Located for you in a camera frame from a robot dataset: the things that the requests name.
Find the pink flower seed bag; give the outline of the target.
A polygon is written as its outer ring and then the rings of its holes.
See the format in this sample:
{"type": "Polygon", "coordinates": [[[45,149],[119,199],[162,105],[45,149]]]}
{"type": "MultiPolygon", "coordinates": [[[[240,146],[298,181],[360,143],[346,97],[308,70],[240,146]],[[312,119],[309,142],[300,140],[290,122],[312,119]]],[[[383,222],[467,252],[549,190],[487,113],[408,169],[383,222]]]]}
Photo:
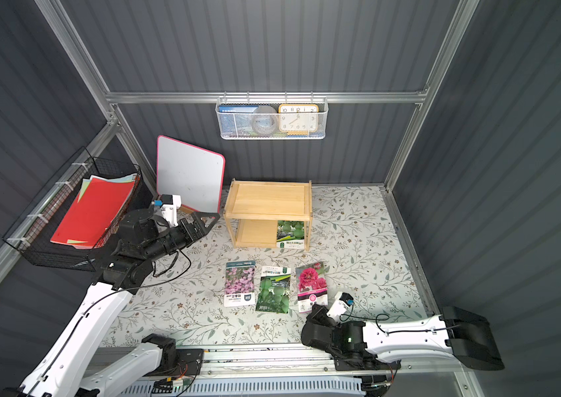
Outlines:
{"type": "Polygon", "coordinates": [[[310,313],[313,306],[328,306],[328,283],[325,279],[325,266],[316,262],[296,268],[298,281],[297,309],[300,314],[310,313]]]}

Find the green gourd seed bag top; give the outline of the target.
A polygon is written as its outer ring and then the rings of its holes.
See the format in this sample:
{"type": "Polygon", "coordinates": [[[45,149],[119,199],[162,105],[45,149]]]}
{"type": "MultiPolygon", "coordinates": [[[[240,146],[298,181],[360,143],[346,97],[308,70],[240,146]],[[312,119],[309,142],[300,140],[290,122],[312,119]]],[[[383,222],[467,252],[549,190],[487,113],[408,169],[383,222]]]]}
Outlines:
{"type": "Polygon", "coordinates": [[[264,266],[260,274],[256,311],[288,314],[290,311],[290,286],[290,268],[264,266]]]}

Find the green gourd seed bag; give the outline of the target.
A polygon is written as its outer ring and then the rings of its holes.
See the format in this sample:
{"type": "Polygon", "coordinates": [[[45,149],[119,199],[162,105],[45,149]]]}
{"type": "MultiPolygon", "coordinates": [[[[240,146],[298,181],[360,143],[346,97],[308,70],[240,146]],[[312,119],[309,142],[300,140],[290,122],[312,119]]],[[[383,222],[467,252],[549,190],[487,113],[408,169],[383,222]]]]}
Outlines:
{"type": "Polygon", "coordinates": [[[290,311],[290,286],[290,268],[264,266],[260,274],[256,311],[288,314],[290,311]]]}
{"type": "Polygon", "coordinates": [[[287,249],[305,249],[304,221],[278,221],[276,246],[287,249]]]}

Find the wooden two-tier shelf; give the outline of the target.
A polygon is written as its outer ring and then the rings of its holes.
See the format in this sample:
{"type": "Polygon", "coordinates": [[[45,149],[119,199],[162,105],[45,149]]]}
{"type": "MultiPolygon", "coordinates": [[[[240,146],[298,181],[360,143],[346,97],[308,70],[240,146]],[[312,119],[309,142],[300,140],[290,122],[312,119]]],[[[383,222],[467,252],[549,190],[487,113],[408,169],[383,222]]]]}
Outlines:
{"type": "Polygon", "coordinates": [[[292,248],[277,241],[279,221],[301,222],[304,250],[313,227],[312,183],[233,180],[223,218],[235,248],[292,248]]]}

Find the purple flower seed bag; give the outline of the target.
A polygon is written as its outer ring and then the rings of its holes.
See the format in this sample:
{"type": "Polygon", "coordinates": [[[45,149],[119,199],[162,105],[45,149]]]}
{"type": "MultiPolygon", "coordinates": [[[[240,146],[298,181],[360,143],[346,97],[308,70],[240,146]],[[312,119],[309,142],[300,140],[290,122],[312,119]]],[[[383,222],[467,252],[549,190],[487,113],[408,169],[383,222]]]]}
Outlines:
{"type": "Polygon", "coordinates": [[[255,261],[234,261],[226,264],[223,303],[226,307],[249,306],[256,303],[255,261]]]}

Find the green gourd seed bag bottom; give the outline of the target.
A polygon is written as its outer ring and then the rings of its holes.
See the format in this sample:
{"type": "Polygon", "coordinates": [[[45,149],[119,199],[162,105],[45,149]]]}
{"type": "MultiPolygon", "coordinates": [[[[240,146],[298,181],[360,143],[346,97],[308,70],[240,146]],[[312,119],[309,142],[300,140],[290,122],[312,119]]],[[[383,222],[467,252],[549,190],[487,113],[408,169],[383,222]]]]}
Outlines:
{"type": "Polygon", "coordinates": [[[304,221],[278,221],[276,246],[287,249],[305,249],[304,221]]]}

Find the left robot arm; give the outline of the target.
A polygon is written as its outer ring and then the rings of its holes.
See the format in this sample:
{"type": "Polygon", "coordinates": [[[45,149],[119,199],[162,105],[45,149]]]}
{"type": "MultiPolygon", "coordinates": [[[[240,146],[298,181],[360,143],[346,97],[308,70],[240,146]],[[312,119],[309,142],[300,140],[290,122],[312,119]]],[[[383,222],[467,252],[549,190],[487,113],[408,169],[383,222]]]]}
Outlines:
{"type": "Polygon", "coordinates": [[[149,374],[183,374],[176,341],[152,333],[133,351],[92,376],[85,374],[100,342],[118,314],[158,277],[156,261],[178,260],[184,249],[205,238],[218,213],[193,212],[170,225],[153,208],[128,212],[115,234],[96,251],[96,271],[79,309],[38,366],[2,396],[116,396],[149,374]]]}

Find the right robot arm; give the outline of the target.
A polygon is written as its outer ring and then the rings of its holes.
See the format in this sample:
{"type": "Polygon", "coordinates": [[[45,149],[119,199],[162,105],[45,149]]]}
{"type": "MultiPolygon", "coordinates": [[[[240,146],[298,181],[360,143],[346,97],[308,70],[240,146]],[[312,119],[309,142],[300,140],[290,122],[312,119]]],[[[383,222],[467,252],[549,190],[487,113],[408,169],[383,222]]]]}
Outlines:
{"type": "Polygon", "coordinates": [[[395,370],[414,358],[448,359],[475,371],[505,369],[489,321],[479,314],[445,307],[427,319],[407,323],[347,321],[315,305],[301,331],[306,347],[326,352],[338,371],[395,370]]]}

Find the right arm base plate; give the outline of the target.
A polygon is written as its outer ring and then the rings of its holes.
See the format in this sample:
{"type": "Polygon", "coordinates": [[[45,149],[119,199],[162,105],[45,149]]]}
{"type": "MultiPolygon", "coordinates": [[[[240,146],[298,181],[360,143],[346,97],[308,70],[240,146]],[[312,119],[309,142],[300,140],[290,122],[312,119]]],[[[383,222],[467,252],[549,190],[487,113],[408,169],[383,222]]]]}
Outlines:
{"type": "Polygon", "coordinates": [[[375,355],[368,352],[334,352],[332,354],[337,371],[386,371],[395,372],[401,369],[401,361],[380,362],[375,355]]]}

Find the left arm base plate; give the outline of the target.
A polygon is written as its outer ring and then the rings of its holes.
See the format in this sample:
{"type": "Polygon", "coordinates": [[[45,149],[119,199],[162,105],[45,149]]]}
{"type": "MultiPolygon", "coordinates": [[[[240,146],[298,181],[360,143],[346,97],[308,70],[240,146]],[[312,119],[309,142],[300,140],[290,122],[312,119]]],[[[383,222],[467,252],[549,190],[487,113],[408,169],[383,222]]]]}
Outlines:
{"type": "Polygon", "coordinates": [[[165,350],[161,362],[161,374],[180,378],[196,375],[204,360],[204,349],[175,347],[165,350]]]}

